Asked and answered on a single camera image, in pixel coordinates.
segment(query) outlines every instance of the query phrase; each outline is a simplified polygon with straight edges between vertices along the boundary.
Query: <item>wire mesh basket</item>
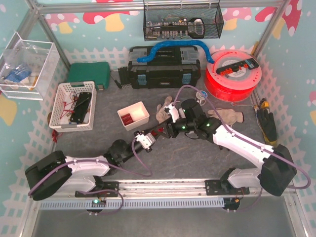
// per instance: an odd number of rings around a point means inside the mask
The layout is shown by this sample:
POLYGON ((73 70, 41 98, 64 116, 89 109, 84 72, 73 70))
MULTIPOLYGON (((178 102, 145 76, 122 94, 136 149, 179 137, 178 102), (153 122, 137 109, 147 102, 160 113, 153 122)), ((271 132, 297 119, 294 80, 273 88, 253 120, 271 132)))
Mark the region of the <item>wire mesh basket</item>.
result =
POLYGON ((219 2, 175 2, 156 4, 144 0, 145 41, 220 38, 224 20, 219 2))

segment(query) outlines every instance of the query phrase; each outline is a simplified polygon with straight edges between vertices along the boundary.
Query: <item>red connector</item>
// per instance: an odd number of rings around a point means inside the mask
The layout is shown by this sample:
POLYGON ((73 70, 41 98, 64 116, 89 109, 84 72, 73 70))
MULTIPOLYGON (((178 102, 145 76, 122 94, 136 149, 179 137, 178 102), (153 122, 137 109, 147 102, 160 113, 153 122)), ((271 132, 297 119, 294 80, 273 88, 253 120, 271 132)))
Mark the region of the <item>red connector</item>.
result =
POLYGON ((122 119, 124 126, 134 122, 130 114, 123 115, 120 118, 122 119))

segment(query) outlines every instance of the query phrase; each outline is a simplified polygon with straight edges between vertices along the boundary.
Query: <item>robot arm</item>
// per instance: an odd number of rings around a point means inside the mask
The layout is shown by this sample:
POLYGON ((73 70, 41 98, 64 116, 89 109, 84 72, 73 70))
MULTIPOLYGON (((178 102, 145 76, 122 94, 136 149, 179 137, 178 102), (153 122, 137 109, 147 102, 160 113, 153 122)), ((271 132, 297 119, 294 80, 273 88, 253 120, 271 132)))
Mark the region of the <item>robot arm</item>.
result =
MULTIPOLYGON (((246 141, 236 138, 235 135, 238 134, 248 141, 250 138, 231 128, 232 133, 229 133, 220 120, 208 118, 194 99, 184 101, 181 107, 184 112, 181 117, 175 107, 170 105, 167 108, 167 111, 171 111, 170 119, 147 131, 136 132, 134 134, 135 152, 138 153, 142 150, 150 152, 151 146, 159 136, 176 138, 181 132, 194 132, 200 139, 226 147, 256 166, 253 169, 229 169, 225 173, 225 179, 221 179, 225 190, 240 187, 262 187, 270 194, 280 196, 296 175, 297 171, 294 167, 263 151, 266 149, 293 162, 286 147, 279 145, 273 148, 252 140, 261 147, 261 149, 257 149, 246 141)), ((98 176, 114 174, 117 168, 110 168, 109 165, 120 168, 133 156, 131 144, 127 144, 124 140, 116 140, 103 156, 84 158, 85 163, 81 164, 76 161, 79 162, 82 158, 66 157, 61 151, 53 152, 29 167, 25 174, 32 189, 49 172, 64 164, 63 168, 52 174, 32 193, 34 200, 42 200, 56 192, 101 190, 104 187, 98 176)))

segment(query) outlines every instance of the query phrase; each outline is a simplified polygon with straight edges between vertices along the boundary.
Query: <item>wallpaper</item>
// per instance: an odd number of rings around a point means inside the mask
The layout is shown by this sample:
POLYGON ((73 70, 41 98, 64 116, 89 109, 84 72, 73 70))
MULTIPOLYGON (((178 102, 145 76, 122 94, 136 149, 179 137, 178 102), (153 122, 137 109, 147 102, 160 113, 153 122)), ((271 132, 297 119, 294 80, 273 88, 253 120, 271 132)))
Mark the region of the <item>wallpaper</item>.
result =
MULTIPOLYGON (((263 79, 257 90, 271 104, 278 141, 290 148, 296 164, 312 178, 308 189, 298 191, 312 236, 316 236, 315 22, 316 2, 290 2, 259 58, 263 79)), ((295 185, 305 184, 306 178, 298 173, 295 185)))
MULTIPOLYGON (((96 0, 95 4, 105 1, 96 0)), ((251 52, 272 16, 272 12, 262 13, 262 9, 222 8, 225 25, 221 38, 202 41, 211 52, 225 48, 251 52)), ((140 11, 47 14, 45 18, 70 63, 108 61, 115 70, 127 66, 131 47, 158 42, 144 41, 140 11)), ((200 58, 206 66, 203 52, 200 58)))
MULTIPOLYGON (((0 54, 27 10, 24 0, 0 0, 0 54)), ((47 41, 39 24, 28 39, 47 41)), ((29 190, 24 171, 51 150, 47 115, 52 110, 57 85, 65 80, 67 71, 60 62, 52 73, 44 101, 8 99, 0 91, 0 236, 19 236, 29 190)))
POLYGON ((29 10, 24 0, 0 0, 0 55, 29 10))

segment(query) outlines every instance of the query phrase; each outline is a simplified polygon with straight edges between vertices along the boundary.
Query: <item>aluminum rail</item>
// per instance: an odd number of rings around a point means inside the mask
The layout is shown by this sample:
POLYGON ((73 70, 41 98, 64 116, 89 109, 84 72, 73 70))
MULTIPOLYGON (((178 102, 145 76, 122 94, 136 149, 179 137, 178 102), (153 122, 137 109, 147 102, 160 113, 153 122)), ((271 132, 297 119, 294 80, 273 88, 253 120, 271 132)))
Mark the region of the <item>aluminum rail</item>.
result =
MULTIPOLYGON (((285 0, 221 0, 220 6, 227 7, 279 7, 285 0)), ((218 3, 217 0, 145 0, 145 4, 210 4, 218 3)), ((39 4, 35 1, 35 5, 40 14, 49 13, 79 13, 79 12, 100 12, 100 11, 135 11, 143 10, 143 1, 129 2, 100 2, 100 3, 65 3, 65 4, 39 4)))

